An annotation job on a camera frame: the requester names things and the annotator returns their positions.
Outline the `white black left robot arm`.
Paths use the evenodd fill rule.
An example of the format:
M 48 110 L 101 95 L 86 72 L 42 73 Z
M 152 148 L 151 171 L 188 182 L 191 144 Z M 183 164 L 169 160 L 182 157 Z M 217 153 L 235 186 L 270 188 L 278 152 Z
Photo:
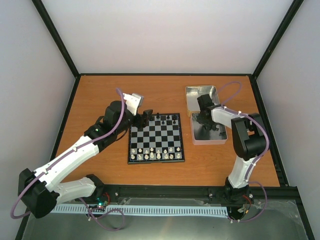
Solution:
M 34 171 L 26 168 L 18 177 L 18 198 L 37 219 L 49 214 L 56 205 L 77 198 L 92 201 L 103 198 L 103 182 L 94 174 L 79 180 L 62 180 L 88 159 L 117 141 L 130 127 L 145 127 L 153 110 L 139 114 L 128 101 L 113 101 L 103 116 L 90 126 L 69 149 Z

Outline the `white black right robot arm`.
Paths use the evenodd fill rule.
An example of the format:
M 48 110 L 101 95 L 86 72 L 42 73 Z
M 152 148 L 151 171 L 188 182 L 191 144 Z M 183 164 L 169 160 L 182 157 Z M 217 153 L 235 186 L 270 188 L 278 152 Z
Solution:
M 235 163 L 225 180 L 223 198 L 236 203 L 247 194 L 249 180 L 256 163 L 269 150 L 270 141 L 258 113 L 247 114 L 214 104 L 209 94 L 197 98 L 199 115 L 196 121 L 209 130 L 221 124 L 231 129 Z

